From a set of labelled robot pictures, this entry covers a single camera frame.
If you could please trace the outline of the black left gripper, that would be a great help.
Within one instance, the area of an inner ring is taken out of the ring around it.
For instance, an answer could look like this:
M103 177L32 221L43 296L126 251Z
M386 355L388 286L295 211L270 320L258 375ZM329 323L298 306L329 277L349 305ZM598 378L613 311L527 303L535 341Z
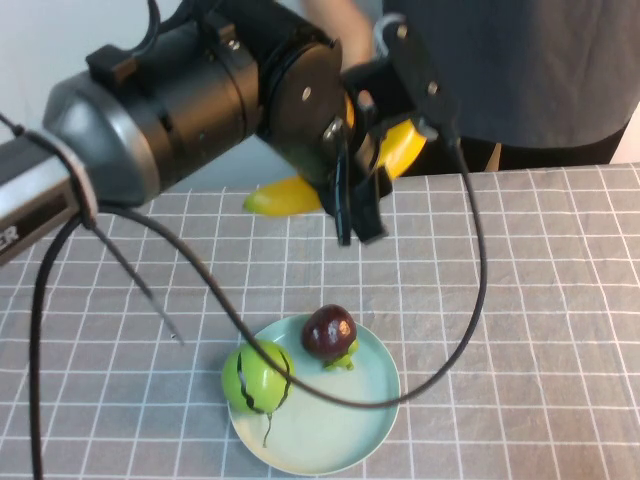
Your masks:
M388 235L380 201L392 191L421 152L415 102L395 66L379 59L347 70L343 85L353 111L351 150L363 164L367 177L351 190L349 198L349 147L344 135L333 136L336 167L321 194L325 211L334 218L340 246L351 244L352 227L363 244Z

